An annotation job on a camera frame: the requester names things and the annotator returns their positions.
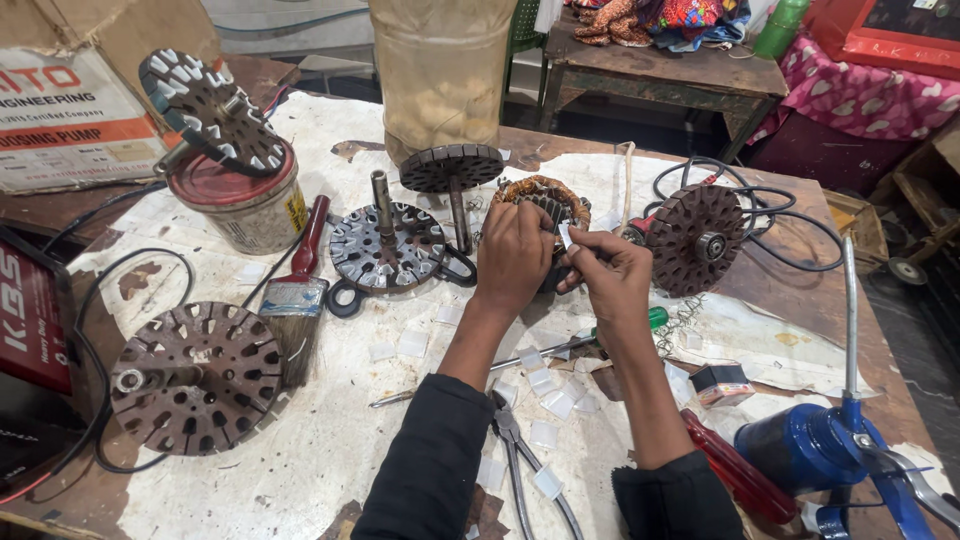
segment concrete floor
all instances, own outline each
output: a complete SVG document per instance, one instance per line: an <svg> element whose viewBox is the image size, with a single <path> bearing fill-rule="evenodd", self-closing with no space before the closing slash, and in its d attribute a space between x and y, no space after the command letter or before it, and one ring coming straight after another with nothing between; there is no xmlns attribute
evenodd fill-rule
<svg viewBox="0 0 960 540"><path fill-rule="evenodd" d="M960 372L924 319L917 289L883 276L861 283L956 490L960 487Z"/></svg>

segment paint brush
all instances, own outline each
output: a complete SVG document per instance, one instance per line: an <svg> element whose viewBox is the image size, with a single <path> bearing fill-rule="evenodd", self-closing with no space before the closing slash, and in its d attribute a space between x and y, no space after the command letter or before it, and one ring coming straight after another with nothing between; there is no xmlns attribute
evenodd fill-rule
<svg viewBox="0 0 960 540"><path fill-rule="evenodd" d="M324 231L330 198L320 195L313 202L300 246L290 259L289 276L273 278L263 290L259 315L270 326L284 353L283 386L306 385L317 348L317 330L324 295L330 282L311 277L320 260L320 235Z"/></svg>

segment paint can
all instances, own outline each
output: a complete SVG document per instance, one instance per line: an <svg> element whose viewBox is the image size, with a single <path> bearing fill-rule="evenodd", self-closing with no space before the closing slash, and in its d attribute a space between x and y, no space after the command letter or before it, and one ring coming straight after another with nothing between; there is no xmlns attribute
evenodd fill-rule
<svg viewBox="0 0 960 540"><path fill-rule="evenodd" d="M276 253L293 245L307 217L297 156L286 141L283 147L287 160L270 177L245 176L201 155L178 168L167 184L233 249L247 255Z"/></svg>

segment brush bristles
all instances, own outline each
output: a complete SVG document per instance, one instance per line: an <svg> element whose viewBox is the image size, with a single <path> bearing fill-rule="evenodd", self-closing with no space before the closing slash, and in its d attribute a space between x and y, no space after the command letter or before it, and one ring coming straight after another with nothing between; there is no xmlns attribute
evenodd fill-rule
<svg viewBox="0 0 960 540"><path fill-rule="evenodd" d="M286 316L264 319L283 351L283 387L305 386L313 366L313 356L317 351L320 317Z"/></svg>

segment copper wire coil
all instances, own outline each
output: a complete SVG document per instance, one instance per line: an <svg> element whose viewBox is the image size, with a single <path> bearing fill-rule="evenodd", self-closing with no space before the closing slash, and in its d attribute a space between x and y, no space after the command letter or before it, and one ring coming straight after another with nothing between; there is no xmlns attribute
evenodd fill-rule
<svg viewBox="0 0 960 540"><path fill-rule="evenodd" d="M518 182L501 185L493 194L491 206L499 203L515 204L524 197L537 195L547 197L567 207L570 210L570 215L573 216L572 226L584 232L590 228L590 210L580 200L580 197L577 197L577 194L565 186L563 182L541 175L534 175ZM557 234L557 241L561 245L564 243L559 234Z"/></svg>

